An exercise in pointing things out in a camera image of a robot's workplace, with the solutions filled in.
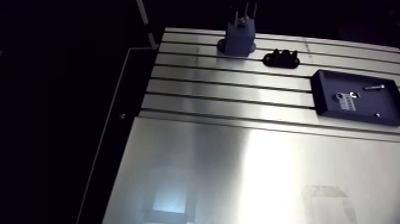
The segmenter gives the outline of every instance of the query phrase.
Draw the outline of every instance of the black background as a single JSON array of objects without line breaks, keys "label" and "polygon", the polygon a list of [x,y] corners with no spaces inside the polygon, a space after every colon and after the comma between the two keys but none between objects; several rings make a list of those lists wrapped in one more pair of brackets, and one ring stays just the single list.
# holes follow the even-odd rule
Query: black background
[{"label": "black background", "polygon": [[[258,32],[398,46],[390,1],[260,1]],[[224,29],[224,1],[145,1],[163,27]],[[128,47],[148,46],[135,1],[2,1],[8,223],[74,223]],[[155,52],[130,58],[84,222],[100,223]]]}]

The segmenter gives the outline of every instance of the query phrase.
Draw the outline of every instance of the metal plate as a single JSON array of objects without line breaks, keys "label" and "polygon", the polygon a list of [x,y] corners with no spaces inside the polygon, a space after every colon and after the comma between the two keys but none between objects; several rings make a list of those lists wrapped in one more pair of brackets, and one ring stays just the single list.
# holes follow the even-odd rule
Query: metal plate
[{"label": "metal plate", "polygon": [[279,123],[336,127],[369,132],[400,133],[400,127],[373,125],[349,120],[318,116],[314,110],[209,99],[145,95],[142,108],[197,114],[198,116],[226,117]]},{"label": "metal plate", "polygon": [[170,80],[216,83],[254,88],[284,89],[311,92],[310,80],[304,78],[267,76],[237,71],[190,69],[185,67],[154,66],[151,77]]},{"label": "metal plate", "polygon": [[330,71],[341,71],[345,73],[363,74],[366,76],[393,79],[398,84],[398,86],[400,83],[400,76],[394,74],[352,70],[352,69],[340,69],[340,68],[324,67],[324,66],[308,66],[302,64],[299,67],[297,67],[297,69],[280,69],[280,68],[267,67],[260,61],[241,60],[232,58],[215,58],[215,57],[201,57],[201,56],[160,53],[157,56],[156,64],[194,67],[200,69],[231,70],[231,71],[241,71],[248,73],[259,73],[259,74],[274,74],[282,76],[298,76],[298,77],[311,77],[315,72],[317,72],[318,69],[325,69]]},{"label": "metal plate", "polygon": [[[162,41],[170,43],[191,43],[197,45],[216,45],[217,42],[224,38],[224,36],[210,36],[210,35],[193,35],[184,33],[165,33]],[[353,48],[347,46],[337,45],[321,45],[307,42],[291,42],[282,40],[254,40],[257,49],[260,50],[274,50],[288,49],[291,51],[297,50],[300,53],[311,54],[310,57],[316,55],[339,56],[349,58],[364,58],[376,61],[389,61],[398,63],[400,61],[400,54],[395,52],[378,51],[371,49]]]},{"label": "metal plate", "polygon": [[[160,52],[225,57],[217,52],[217,48],[215,46],[189,45],[181,43],[162,43],[160,46]],[[252,59],[261,61],[265,54],[270,54],[272,52],[272,50],[266,51],[256,49],[249,55],[248,58],[244,58],[244,60]],[[301,53],[298,54],[298,58],[300,59],[302,65],[322,66],[326,68],[338,67],[353,70],[381,71],[392,74],[398,74],[400,72],[400,64],[396,63]]]},{"label": "metal plate", "polygon": [[103,224],[396,223],[397,143],[135,119]]},{"label": "metal plate", "polygon": [[314,107],[314,100],[311,94],[247,88],[242,86],[150,80],[147,91],[159,94],[206,97],[260,104],[292,105],[306,108]]},{"label": "metal plate", "polygon": [[[165,28],[165,32],[166,33],[168,33],[168,32],[170,32],[170,33],[188,33],[188,34],[198,34],[198,35],[216,35],[216,36],[224,36],[225,35],[225,31],[221,31],[221,30],[198,30],[198,29],[181,29],[181,28],[170,28],[170,27]],[[389,51],[389,52],[400,52],[400,50],[398,48],[394,48],[391,46],[381,46],[381,45],[373,45],[373,44],[368,44],[368,43],[357,43],[357,42],[349,42],[349,41],[336,41],[336,40],[328,40],[328,39],[271,35],[271,34],[262,34],[262,33],[256,33],[255,37],[257,39],[272,39],[272,40],[278,40],[278,41],[320,43],[322,46],[326,46],[326,45],[350,46],[350,47],[354,47],[354,48],[376,49],[379,51]]]},{"label": "metal plate", "polygon": [[295,125],[295,124],[287,125],[275,122],[255,122],[255,121],[241,120],[241,119],[224,119],[216,117],[192,116],[179,113],[177,114],[165,113],[164,111],[154,112],[154,111],[143,110],[140,112],[139,116],[152,119],[176,120],[181,122],[245,127],[252,129],[277,130],[282,132],[293,132],[293,133],[309,133],[313,135],[366,139],[374,141],[400,142],[400,136],[395,133],[393,135],[388,135],[387,133],[381,134],[381,133],[371,133],[371,132],[360,132],[359,130],[350,131],[343,129],[317,127],[317,126],[305,126],[305,125]]}]

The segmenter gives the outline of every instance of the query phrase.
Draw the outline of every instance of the black clamp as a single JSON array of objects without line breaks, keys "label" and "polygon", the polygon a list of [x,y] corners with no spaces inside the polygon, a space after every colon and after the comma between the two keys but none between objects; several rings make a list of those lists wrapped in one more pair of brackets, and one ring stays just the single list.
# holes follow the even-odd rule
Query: black clamp
[{"label": "black clamp", "polygon": [[297,51],[290,53],[289,50],[283,50],[282,53],[275,49],[272,54],[266,54],[262,62],[269,67],[278,67],[286,69],[295,69],[300,64],[297,58]]}]

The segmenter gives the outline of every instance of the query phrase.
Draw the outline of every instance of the black tray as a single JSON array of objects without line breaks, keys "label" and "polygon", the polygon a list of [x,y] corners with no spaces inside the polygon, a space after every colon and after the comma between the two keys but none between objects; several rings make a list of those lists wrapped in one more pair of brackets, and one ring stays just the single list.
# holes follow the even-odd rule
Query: black tray
[{"label": "black tray", "polygon": [[[384,89],[366,91],[383,84]],[[318,70],[311,78],[317,114],[360,122],[400,126],[400,93],[395,81],[336,71]],[[353,92],[358,98],[351,98]]]}]

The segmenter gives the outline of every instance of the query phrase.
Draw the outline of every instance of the vertical pin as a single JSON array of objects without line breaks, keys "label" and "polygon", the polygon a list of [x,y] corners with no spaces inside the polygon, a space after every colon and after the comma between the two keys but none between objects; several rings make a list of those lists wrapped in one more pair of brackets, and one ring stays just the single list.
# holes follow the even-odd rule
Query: vertical pin
[{"label": "vertical pin", "polygon": [[238,16],[239,16],[239,11],[238,11],[238,8],[236,8],[236,12],[235,12],[235,26],[238,25]]},{"label": "vertical pin", "polygon": [[245,9],[245,15],[243,16],[244,19],[247,19],[247,10],[249,9],[249,2],[246,2],[246,9]]},{"label": "vertical pin", "polygon": [[254,5],[254,13],[253,13],[253,19],[255,18],[255,13],[257,12],[257,2]]}]

